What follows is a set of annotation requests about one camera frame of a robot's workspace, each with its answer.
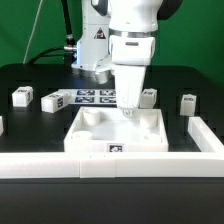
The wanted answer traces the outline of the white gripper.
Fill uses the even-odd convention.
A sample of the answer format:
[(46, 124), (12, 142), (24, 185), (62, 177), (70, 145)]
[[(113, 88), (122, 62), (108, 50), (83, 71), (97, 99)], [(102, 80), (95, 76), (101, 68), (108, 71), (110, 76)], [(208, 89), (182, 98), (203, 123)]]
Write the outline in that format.
[(112, 71), (115, 76), (117, 107), (132, 117), (139, 106), (146, 67), (155, 52), (155, 38), (110, 36)]

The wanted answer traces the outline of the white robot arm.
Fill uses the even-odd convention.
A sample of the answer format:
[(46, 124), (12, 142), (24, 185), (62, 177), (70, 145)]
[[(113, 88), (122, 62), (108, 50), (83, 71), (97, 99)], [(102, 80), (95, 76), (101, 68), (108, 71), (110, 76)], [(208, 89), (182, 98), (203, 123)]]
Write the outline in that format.
[(158, 22), (172, 17), (183, 0), (82, 0), (83, 28), (74, 69), (98, 83), (115, 77), (116, 103), (130, 115), (140, 104), (147, 66), (156, 48)]

